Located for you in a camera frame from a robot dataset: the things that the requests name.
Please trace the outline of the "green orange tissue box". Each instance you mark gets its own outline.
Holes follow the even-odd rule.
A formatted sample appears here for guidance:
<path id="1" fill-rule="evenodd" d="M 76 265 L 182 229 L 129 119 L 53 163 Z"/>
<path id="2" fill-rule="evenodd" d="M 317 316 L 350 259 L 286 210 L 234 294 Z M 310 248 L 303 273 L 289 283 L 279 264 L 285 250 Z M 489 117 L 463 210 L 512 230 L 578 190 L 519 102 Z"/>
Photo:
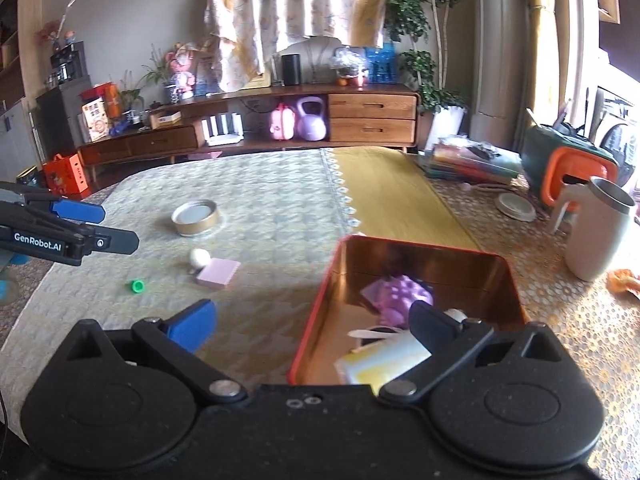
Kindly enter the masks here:
<path id="1" fill-rule="evenodd" d="M 609 152 L 548 126 L 526 131 L 521 162 L 529 188 L 549 208 L 567 185 L 586 184 L 591 177 L 616 182 L 618 177 L 618 163 Z"/>

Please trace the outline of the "white wifi router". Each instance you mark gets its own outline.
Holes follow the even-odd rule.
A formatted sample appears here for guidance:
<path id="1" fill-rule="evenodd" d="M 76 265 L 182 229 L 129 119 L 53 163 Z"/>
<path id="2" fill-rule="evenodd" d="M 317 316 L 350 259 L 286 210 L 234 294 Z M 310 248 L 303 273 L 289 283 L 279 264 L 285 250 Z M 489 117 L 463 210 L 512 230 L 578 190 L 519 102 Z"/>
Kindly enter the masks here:
<path id="1" fill-rule="evenodd" d="M 244 140 L 242 117 L 238 113 L 226 113 L 201 120 L 203 136 L 208 146 L 238 144 Z"/>

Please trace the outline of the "bag of fruit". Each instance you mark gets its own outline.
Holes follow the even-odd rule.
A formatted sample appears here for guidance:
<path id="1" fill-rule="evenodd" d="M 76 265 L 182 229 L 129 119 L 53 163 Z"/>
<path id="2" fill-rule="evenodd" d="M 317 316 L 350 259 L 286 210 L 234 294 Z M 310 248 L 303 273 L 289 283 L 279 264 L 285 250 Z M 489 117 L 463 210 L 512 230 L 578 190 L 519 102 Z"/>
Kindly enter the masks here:
<path id="1" fill-rule="evenodd" d="M 362 88 L 369 75 L 366 51 L 360 47 L 341 46 L 334 50 L 329 66 L 341 87 Z"/>

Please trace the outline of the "purple kettlebell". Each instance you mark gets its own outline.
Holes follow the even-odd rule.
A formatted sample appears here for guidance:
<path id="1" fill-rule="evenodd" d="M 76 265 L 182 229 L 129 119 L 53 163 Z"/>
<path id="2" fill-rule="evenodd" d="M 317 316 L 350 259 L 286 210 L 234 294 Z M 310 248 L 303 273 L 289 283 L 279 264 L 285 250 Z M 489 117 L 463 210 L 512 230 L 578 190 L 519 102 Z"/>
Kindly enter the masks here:
<path id="1" fill-rule="evenodd" d="M 320 106 L 320 113 L 307 113 L 304 109 L 306 104 L 318 104 Z M 296 126 L 297 135 L 309 142 L 322 141 L 326 137 L 326 123 L 323 119 L 326 107 L 320 96 L 303 96 L 297 100 L 296 108 L 298 114 Z"/>

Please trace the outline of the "stack of plastic folders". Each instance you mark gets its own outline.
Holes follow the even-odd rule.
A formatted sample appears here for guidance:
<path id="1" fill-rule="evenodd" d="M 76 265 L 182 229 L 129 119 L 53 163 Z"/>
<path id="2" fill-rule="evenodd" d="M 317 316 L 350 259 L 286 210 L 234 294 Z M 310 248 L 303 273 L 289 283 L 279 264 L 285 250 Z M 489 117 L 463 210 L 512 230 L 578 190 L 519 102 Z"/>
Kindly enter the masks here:
<path id="1" fill-rule="evenodd" d="M 419 158 L 427 177 L 509 185 L 524 174 L 518 153 L 466 136 L 439 140 Z"/>

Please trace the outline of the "lace gold tablecloth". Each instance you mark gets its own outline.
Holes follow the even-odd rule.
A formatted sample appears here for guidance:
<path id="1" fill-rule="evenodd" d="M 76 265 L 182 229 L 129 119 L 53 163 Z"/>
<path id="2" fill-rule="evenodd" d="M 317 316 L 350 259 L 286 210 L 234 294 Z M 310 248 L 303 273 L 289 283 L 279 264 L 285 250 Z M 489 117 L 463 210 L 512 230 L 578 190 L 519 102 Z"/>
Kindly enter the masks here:
<path id="1" fill-rule="evenodd" d="M 600 276 L 578 280 L 564 262 L 570 222 L 549 233 L 550 214 L 528 194 L 514 192 L 536 212 L 532 222 L 498 211 L 497 190 L 484 185 L 428 180 L 410 166 L 421 196 L 414 201 L 419 232 L 434 245 L 492 252 L 510 266 L 522 317 L 547 323 L 579 364 L 605 408 L 601 439 L 589 465 L 605 479 L 639 475 L 639 301 L 614 295 Z"/>

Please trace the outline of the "white round lid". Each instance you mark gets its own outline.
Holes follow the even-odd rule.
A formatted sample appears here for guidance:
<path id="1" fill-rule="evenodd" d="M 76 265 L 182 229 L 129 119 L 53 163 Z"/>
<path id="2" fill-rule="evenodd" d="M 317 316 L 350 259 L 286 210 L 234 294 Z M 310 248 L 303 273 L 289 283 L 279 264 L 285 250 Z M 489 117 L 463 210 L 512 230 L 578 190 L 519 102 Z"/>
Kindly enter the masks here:
<path id="1" fill-rule="evenodd" d="M 502 214 L 521 222 L 534 222 L 537 211 L 529 200 L 515 193 L 501 193 L 495 199 L 495 205 Z"/>

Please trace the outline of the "quilted beige mat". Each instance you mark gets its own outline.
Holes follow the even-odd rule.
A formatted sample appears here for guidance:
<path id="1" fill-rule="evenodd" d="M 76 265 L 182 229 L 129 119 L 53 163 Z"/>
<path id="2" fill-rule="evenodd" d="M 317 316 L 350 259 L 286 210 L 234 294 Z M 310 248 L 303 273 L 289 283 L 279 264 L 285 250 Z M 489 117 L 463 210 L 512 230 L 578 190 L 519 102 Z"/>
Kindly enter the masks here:
<path id="1" fill-rule="evenodd" d="M 16 414 L 83 318 L 126 328 L 212 300 L 201 358 L 244 385 L 283 382 L 338 241 L 357 226 L 333 150 L 264 153 L 140 172 L 99 194 L 108 226 L 134 231 L 130 256 L 9 268 L 1 391 Z"/>

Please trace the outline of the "pink plush doll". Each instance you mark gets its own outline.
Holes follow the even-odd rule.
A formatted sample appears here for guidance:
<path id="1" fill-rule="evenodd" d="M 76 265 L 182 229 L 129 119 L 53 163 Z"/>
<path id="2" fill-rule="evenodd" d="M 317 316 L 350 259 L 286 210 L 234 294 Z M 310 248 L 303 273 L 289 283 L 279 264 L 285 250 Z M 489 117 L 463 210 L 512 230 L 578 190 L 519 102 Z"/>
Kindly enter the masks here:
<path id="1" fill-rule="evenodd" d="M 195 75 L 192 73 L 193 49 L 190 44 L 176 44 L 165 54 L 170 71 L 170 83 L 174 86 L 175 101 L 194 97 Z"/>

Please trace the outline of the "potted green plant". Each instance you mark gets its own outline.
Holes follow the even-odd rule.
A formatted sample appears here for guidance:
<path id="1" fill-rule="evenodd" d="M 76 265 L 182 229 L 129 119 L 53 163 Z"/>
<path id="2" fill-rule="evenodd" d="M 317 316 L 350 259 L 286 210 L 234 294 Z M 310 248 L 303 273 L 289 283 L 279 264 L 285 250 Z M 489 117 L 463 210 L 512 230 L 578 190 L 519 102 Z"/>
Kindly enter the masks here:
<path id="1" fill-rule="evenodd" d="M 416 145 L 421 153 L 457 134 L 465 115 L 462 94 L 448 84 L 448 24 L 460 2 L 385 0 L 385 37 L 400 47 L 400 80 L 418 95 Z"/>

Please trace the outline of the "blue plastic stool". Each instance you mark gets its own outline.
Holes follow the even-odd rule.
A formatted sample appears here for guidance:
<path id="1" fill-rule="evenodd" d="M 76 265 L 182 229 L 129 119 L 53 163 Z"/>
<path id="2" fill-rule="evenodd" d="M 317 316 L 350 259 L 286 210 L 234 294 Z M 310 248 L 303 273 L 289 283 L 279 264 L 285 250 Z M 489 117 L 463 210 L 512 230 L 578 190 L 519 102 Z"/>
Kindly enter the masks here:
<path id="1" fill-rule="evenodd" d="M 365 48 L 368 63 L 369 84 L 396 84 L 397 63 L 392 42 L 384 42 L 382 48 Z"/>

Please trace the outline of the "red gift box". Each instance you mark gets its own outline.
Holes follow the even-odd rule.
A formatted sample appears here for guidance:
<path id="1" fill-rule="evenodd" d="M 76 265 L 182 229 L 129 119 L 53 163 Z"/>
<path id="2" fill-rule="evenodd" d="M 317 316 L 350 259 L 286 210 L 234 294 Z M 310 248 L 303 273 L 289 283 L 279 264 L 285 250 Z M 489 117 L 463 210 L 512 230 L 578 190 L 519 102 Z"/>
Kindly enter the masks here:
<path id="1" fill-rule="evenodd" d="M 78 154 L 56 154 L 42 166 L 48 189 L 58 196 L 86 197 L 90 194 L 89 181 Z"/>

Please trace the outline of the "black cylinder speaker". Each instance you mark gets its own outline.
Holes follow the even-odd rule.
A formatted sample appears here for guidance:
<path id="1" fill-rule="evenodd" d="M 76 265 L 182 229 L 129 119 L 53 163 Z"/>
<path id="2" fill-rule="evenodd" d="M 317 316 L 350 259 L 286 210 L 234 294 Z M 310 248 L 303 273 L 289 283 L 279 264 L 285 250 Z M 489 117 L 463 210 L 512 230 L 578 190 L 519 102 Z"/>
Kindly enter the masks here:
<path id="1" fill-rule="evenodd" d="M 300 55 L 297 53 L 280 56 L 282 84 L 287 87 L 299 86 L 302 83 Z"/>

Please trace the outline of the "pink sticky note pad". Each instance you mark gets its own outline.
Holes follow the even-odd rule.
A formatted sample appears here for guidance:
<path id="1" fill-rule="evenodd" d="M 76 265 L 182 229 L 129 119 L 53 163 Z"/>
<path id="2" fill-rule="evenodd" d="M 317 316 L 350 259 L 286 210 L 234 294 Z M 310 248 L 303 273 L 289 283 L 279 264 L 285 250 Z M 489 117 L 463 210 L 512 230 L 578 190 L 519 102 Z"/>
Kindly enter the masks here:
<path id="1" fill-rule="evenodd" d="M 225 288 L 240 266 L 239 261 L 213 258 L 198 272 L 195 279 L 198 284 L 208 288 Z"/>

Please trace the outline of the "white sunglasses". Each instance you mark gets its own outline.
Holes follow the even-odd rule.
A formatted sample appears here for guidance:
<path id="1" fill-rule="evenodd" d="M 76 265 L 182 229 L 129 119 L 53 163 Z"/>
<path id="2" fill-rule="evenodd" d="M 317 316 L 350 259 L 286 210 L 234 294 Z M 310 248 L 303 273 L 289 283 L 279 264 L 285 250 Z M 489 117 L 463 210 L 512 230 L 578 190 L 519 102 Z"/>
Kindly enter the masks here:
<path id="1" fill-rule="evenodd" d="M 360 328 L 350 330 L 347 335 L 355 339 L 386 339 L 402 334 L 404 330 L 397 327 L 374 326 L 371 328 Z"/>

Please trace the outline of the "floral curtain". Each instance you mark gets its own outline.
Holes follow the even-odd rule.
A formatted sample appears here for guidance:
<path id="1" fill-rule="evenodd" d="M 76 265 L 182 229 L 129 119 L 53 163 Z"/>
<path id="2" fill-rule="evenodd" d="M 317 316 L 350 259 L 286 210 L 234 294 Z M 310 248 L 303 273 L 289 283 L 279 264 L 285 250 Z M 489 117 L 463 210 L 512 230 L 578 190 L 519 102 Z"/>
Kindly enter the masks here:
<path id="1" fill-rule="evenodd" d="M 242 89 L 277 53 L 310 37 L 379 47 L 384 13 L 385 0 L 207 0 L 204 23 L 218 86 Z"/>

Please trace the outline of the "yellow white supplement bottle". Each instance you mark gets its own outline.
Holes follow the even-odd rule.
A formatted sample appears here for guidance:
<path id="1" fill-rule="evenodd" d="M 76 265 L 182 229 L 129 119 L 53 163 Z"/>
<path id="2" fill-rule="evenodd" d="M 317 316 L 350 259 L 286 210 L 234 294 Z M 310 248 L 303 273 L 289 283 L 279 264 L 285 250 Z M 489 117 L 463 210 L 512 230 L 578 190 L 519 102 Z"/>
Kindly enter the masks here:
<path id="1" fill-rule="evenodd" d="M 428 352 L 408 330 L 398 336 L 373 339 L 334 362 L 343 385 L 370 386 L 374 394 L 416 365 L 429 359 Z"/>

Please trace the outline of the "red metal tin box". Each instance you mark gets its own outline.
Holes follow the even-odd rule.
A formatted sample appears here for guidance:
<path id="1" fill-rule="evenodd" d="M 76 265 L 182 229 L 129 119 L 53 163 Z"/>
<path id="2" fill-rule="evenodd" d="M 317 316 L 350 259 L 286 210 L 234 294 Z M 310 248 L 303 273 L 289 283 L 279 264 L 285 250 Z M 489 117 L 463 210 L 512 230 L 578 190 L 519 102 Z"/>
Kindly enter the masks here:
<path id="1" fill-rule="evenodd" d="M 292 385 L 335 385 L 334 362 L 355 350 L 355 330 L 408 326 L 416 300 L 499 330 L 528 322 L 510 266 L 489 252 L 351 235 L 335 249 L 288 372 Z"/>

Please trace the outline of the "white electric kettle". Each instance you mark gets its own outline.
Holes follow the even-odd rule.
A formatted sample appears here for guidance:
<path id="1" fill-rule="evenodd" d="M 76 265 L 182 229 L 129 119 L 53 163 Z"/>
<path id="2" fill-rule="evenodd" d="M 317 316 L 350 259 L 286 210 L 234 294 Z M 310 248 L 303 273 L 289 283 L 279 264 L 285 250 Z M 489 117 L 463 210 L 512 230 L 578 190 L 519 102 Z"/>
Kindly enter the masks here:
<path id="1" fill-rule="evenodd" d="M 637 204 L 614 182 L 591 177 L 586 184 L 571 184 L 562 189 L 552 210 L 549 233 L 559 229 L 571 203 L 578 209 L 564 260 L 576 278 L 592 282 L 606 270 L 620 248 L 634 221 Z"/>

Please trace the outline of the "purple grape toy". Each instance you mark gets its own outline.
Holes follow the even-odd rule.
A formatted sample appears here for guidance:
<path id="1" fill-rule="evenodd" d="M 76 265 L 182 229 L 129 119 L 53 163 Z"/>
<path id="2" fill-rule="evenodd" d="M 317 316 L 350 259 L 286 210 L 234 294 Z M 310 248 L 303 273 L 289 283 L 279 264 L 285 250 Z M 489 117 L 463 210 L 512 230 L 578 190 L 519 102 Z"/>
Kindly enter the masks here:
<path id="1" fill-rule="evenodd" d="M 388 327 L 407 328 L 414 302 L 434 304 L 431 289 L 407 275 L 381 278 L 361 289 L 360 295 L 378 314 L 378 324 Z"/>

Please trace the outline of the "green bottle cap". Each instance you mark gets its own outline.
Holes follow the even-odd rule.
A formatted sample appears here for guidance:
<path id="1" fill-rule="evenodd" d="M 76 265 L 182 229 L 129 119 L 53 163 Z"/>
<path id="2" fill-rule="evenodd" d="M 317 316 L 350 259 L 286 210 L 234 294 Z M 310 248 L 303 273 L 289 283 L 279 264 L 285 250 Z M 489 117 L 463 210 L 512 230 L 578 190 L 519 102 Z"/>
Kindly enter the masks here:
<path id="1" fill-rule="evenodd" d="M 145 290 L 144 281 L 134 280 L 130 283 L 130 288 L 135 294 L 142 294 Z"/>

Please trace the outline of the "yellow table runner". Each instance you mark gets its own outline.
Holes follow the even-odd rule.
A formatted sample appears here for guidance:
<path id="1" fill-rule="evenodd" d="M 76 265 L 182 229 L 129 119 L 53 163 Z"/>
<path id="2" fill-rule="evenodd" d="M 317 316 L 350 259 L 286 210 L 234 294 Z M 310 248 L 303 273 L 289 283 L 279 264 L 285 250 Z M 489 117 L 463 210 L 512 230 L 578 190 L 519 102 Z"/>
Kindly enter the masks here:
<path id="1" fill-rule="evenodd" d="M 413 158 L 390 148 L 322 148 L 347 234 L 477 250 Z"/>

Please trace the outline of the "orange snack wrapper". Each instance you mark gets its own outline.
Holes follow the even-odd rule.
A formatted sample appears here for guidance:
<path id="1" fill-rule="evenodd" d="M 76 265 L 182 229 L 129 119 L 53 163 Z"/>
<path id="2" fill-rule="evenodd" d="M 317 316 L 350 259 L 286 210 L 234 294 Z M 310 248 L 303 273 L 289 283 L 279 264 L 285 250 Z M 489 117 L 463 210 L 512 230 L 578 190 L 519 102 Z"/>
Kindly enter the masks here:
<path id="1" fill-rule="evenodd" d="M 620 269 L 608 272 L 606 287 L 612 294 L 631 294 L 640 298 L 640 281 L 634 272 L 629 269 Z"/>

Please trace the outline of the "gold rimmed tin lid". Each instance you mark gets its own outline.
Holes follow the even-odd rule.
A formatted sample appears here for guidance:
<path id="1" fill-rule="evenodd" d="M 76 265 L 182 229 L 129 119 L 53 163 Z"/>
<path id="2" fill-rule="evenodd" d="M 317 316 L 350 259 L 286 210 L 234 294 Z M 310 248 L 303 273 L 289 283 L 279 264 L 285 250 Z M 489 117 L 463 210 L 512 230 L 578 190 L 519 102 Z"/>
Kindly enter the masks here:
<path id="1" fill-rule="evenodd" d="M 219 209 L 212 200 L 190 200 L 178 206 L 170 220 L 181 236 L 197 236 L 218 224 Z"/>

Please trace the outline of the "wooden tv cabinet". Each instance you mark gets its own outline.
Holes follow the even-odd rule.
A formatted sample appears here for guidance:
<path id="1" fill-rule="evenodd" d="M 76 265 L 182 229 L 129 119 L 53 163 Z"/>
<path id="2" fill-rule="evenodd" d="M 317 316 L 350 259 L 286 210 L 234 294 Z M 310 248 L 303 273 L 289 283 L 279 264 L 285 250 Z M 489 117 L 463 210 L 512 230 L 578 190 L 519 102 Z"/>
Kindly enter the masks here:
<path id="1" fill-rule="evenodd" d="M 326 137 L 309 142 L 296 133 L 292 140 L 271 137 L 270 115 L 279 103 L 291 107 L 298 119 L 296 102 L 303 96 L 320 96 L 326 110 Z M 367 84 L 362 88 L 338 84 L 301 84 L 216 94 L 151 110 L 151 127 L 123 133 L 78 148 L 82 164 L 92 174 L 103 166 L 210 152 L 241 154 L 296 148 L 344 148 L 385 146 L 407 151 L 416 147 L 418 96 L 402 84 Z M 238 113 L 244 140 L 214 146 L 205 142 L 201 120 L 208 116 Z"/>

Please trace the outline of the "cream wooden egg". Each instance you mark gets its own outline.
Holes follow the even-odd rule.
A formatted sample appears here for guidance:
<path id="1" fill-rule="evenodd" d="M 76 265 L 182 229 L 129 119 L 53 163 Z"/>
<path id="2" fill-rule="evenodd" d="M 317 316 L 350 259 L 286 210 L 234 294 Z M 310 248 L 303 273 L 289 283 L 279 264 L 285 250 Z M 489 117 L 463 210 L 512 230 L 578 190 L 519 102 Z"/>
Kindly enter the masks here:
<path id="1" fill-rule="evenodd" d="M 188 255 L 189 264 L 193 272 L 200 272 L 212 262 L 212 256 L 204 248 L 192 248 Z"/>

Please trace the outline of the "pink small bag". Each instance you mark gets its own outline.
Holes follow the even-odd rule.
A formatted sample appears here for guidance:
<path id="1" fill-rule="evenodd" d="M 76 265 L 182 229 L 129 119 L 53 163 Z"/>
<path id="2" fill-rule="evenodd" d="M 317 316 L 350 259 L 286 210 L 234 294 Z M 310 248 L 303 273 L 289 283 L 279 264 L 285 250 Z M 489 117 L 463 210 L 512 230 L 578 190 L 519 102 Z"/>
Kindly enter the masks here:
<path id="1" fill-rule="evenodd" d="M 294 110 L 284 103 L 279 103 L 270 115 L 269 131 L 273 140 L 292 140 L 295 134 L 295 122 Z"/>

